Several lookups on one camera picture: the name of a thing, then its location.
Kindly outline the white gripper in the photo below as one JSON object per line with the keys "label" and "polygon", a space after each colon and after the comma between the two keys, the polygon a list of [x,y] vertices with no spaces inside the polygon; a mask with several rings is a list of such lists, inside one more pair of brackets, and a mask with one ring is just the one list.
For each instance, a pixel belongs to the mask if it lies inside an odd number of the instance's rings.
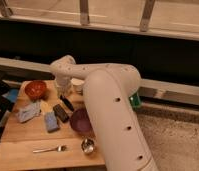
{"label": "white gripper", "polygon": [[71,78],[70,77],[65,77],[65,76],[56,76],[55,77],[55,82],[56,82],[56,95],[58,98],[63,93],[64,97],[69,97],[72,94],[72,89],[71,87]]}

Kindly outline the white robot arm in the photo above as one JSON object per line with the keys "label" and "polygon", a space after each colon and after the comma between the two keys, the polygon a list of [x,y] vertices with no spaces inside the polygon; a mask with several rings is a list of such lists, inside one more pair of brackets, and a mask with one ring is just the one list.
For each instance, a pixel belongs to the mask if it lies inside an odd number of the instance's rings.
{"label": "white robot arm", "polygon": [[128,64],[77,64],[65,56],[50,64],[57,83],[82,79],[83,98],[107,171],[158,171],[129,98],[141,83]]}

